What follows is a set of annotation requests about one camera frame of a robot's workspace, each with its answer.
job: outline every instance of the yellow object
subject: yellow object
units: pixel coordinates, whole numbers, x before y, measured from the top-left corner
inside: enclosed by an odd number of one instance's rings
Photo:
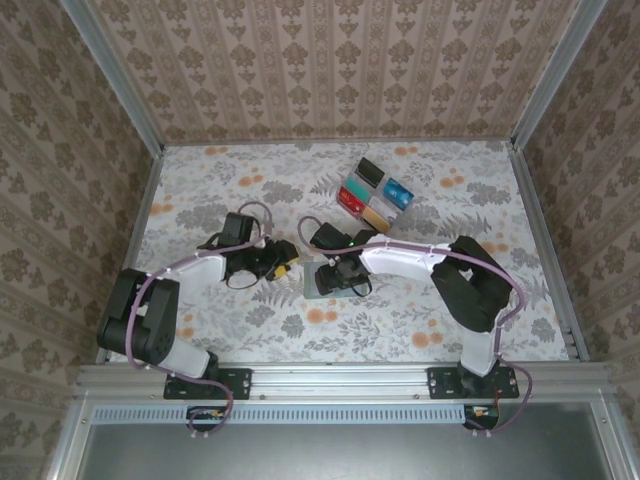
[[[277,280],[278,278],[282,277],[283,275],[286,275],[286,273],[287,273],[287,269],[285,268],[285,266],[284,265],[280,265],[273,272],[273,278],[274,278],[274,280]]]
[[[365,207],[364,211],[362,212],[362,218],[379,232],[387,233],[391,228],[389,222],[387,222],[383,217],[378,215],[369,207]]]

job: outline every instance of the wall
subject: wall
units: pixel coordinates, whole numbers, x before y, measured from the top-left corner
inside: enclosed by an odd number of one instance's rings
[[[0,2],[0,477],[38,478],[149,154],[56,1]]]
[[[511,134],[577,0],[91,0],[166,142]]]
[[[525,148],[594,360],[640,445],[640,2],[610,0]]]

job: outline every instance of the white floral mat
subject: white floral mat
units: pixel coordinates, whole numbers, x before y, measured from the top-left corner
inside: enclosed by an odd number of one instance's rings
[[[307,214],[355,234],[362,225],[335,195],[362,156],[416,195],[391,237],[446,243],[472,236],[524,287],[526,309],[503,335],[507,358],[567,359],[504,142],[169,147],[137,266],[155,270],[190,254],[248,200],[270,205],[275,237],[296,245],[297,221]],[[203,279],[200,292],[181,292],[178,334],[229,362],[459,359],[460,327],[432,283],[381,276],[363,299],[305,300],[302,262],[312,257],[299,250],[300,264],[278,281],[232,291]]]

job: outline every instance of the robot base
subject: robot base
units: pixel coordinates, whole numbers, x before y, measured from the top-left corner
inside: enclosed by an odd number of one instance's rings
[[[251,375],[249,368],[221,368],[216,381],[226,385],[235,400],[248,400],[251,394]],[[165,400],[224,400],[225,393],[212,385],[199,385],[185,382],[167,375],[164,384]]]
[[[520,391],[512,368],[495,365],[484,377],[458,367],[427,369],[429,395],[433,400],[457,398],[518,398]]]

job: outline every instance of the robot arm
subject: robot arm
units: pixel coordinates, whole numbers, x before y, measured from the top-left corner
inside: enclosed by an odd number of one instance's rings
[[[255,222],[251,216],[228,213],[222,232],[198,247],[209,251],[225,248],[226,253],[196,252],[193,257],[178,262],[180,266],[153,280],[136,311],[131,336],[134,358],[191,378],[218,378],[218,357],[214,353],[176,337],[180,289],[190,292],[202,284],[228,281],[241,270],[251,272],[256,281],[261,278],[272,281],[289,271],[298,252],[286,240],[274,241],[265,236],[254,246],[228,251],[229,247],[249,242]],[[134,269],[118,275],[98,328],[100,347],[125,354],[129,317],[146,280],[147,273]]]
[[[381,245],[342,255],[327,254],[329,265],[321,267],[315,277],[323,295],[335,288],[368,282],[369,275],[392,274],[419,281],[430,277],[449,312],[462,326],[462,367],[480,377],[492,370],[496,362],[495,320],[509,303],[512,287],[485,268],[445,254],[466,255],[502,270],[478,242],[462,236],[452,244],[424,245],[392,240],[370,231],[361,231],[351,239],[324,223],[311,244],[323,250]],[[445,253],[431,253],[431,249]]]

